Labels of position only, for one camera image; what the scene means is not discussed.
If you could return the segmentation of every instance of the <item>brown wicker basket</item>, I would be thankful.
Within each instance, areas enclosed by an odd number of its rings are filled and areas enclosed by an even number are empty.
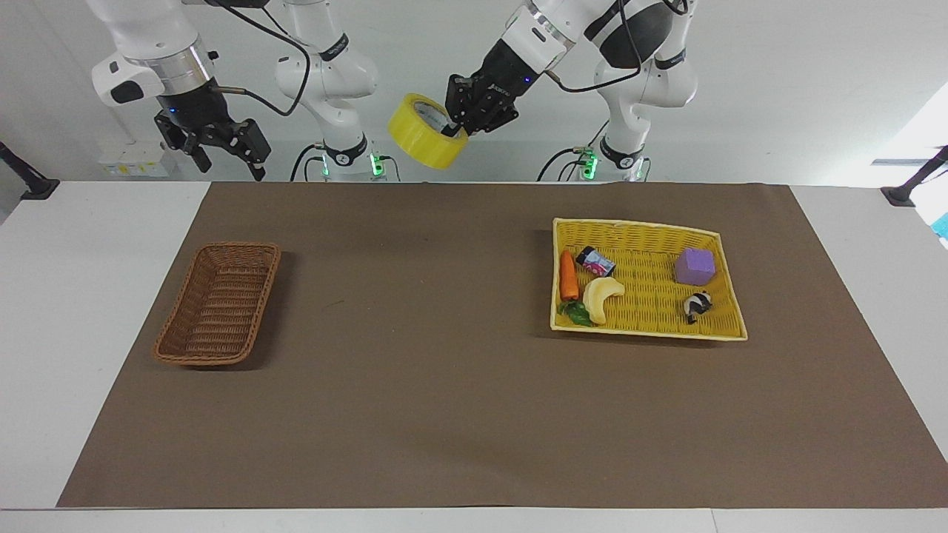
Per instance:
[[[279,263],[280,249],[271,244],[213,243],[197,250],[155,343],[155,358],[201,366],[244,360]]]

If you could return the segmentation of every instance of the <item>yellow wicker basket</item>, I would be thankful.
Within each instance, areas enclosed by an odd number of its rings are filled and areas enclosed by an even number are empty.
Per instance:
[[[568,249],[575,257],[591,246],[616,263],[612,275],[625,286],[625,296],[606,300],[605,324],[584,327],[556,313],[559,298],[559,256]],[[685,248],[704,248],[714,253],[717,274],[703,287],[675,281],[675,261]],[[747,340],[747,327],[740,314],[731,275],[724,260],[720,235],[663,224],[625,220],[578,220],[557,218],[553,221],[553,301],[550,327],[560,331],[644,335],[698,340]],[[593,275],[577,265],[580,287]],[[698,323],[685,320],[684,301],[706,290],[711,295],[711,310]]]

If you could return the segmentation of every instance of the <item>black and white toy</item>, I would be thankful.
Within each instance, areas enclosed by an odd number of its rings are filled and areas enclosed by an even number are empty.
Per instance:
[[[703,315],[711,309],[711,295],[705,291],[696,292],[684,301],[684,314],[688,323],[698,321],[698,315]]]

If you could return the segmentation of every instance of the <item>tape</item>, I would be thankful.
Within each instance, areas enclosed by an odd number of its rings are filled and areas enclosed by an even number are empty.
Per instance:
[[[419,163],[444,170],[467,145],[464,128],[454,137],[442,135],[450,124],[447,111],[438,102],[418,94],[408,94],[389,120],[395,143]]]

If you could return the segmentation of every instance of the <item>white table surface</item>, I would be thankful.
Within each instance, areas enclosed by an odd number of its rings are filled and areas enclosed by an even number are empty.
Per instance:
[[[208,185],[67,182],[0,226],[0,531],[948,531],[948,509],[53,509]],[[948,251],[875,190],[793,191],[948,455]]]

